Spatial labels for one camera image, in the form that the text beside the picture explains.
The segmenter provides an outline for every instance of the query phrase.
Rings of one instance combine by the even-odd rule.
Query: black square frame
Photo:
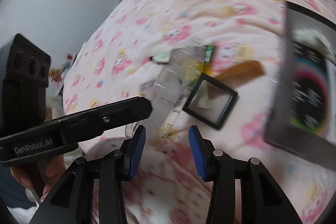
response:
[[[226,105],[224,106],[221,114],[219,115],[216,123],[209,121],[205,117],[197,114],[196,112],[194,112],[193,110],[191,110],[189,108],[190,103],[192,102],[194,96],[196,95],[196,92],[198,91],[198,89],[201,86],[201,83],[203,81],[207,81],[207,82],[213,84],[214,86],[217,86],[221,90],[227,91],[231,95],[230,98],[228,99],[228,101],[226,102]],[[201,76],[199,77],[199,79],[197,80],[197,82],[194,86],[194,89],[192,90],[191,94],[189,95],[187,101],[185,102],[182,110],[184,112],[188,113],[189,115],[193,116],[194,118],[200,120],[201,122],[206,123],[208,126],[211,126],[212,128],[214,128],[216,130],[220,130],[222,128],[226,118],[228,117],[229,113],[231,112],[233,106],[235,105],[237,97],[238,97],[238,93],[236,91],[234,91],[233,89],[230,89],[228,86],[219,82],[215,78],[212,78],[209,75],[206,75],[205,73],[202,73]]]

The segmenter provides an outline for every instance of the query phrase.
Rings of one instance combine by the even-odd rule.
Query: open box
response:
[[[297,43],[295,33],[316,30],[329,40],[329,52],[334,53],[336,25],[297,4],[286,2],[286,6],[283,63],[264,140],[336,170],[335,63],[327,50]]]

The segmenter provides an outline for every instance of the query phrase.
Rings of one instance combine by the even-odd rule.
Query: human hand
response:
[[[41,197],[41,202],[45,199],[50,190],[54,187],[54,185],[56,184],[58,179],[63,175],[65,170],[66,168],[64,164],[63,155],[53,157],[48,162],[48,166],[45,169],[45,175],[47,177],[47,181],[43,189],[43,196]],[[24,187],[26,188],[33,187],[33,183],[30,177],[19,166],[12,166],[10,168],[10,172],[12,173],[12,176]]]

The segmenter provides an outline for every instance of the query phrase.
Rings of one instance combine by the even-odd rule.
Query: camera lens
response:
[[[14,64],[17,70],[21,70],[23,68],[23,53],[22,52],[18,52],[16,54]]]
[[[46,65],[42,66],[42,71],[41,71],[42,78],[47,78],[48,76],[48,68]]]
[[[28,74],[31,77],[36,77],[39,71],[39,62],[36,58],[32,57],[28,62]]]

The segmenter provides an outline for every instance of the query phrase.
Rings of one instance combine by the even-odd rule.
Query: pink floral bedsheet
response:
[[[162,68],[150,62],[149,57],[183,47],[190,36],[218,46],[213,75],[234,63],[258,60],[266,75],[238,88],[239,100],[221,131],[182,113],[174,125],[172,139],[157,152],[166,154],[199,180],[187,138],[189,126],[197,124],[204,138],[210,139],[217,149],[237,159],[259,158],[281,185],[303,222],[313,223],[336,189],[335,173],[271,147],[261,138],[281,61],[283,1],[124,0],[83,45],[68,73],[63,95],[66,114],[137,96],[140,85],[155,79]],[[335,0],[289,1],[336,22]],[[124,129],[117,128],[81,143],[81,147],[90,154],[101,138],[106,140],[123,134]],[[211,185],[204,184],[204,187],[210,189]],[[236,207],[236,219],[240,219],[239,201]],[[175,217],[174,221],[163,223],[195,223],[190,221],[190,215],[188,217],[189,222]]]

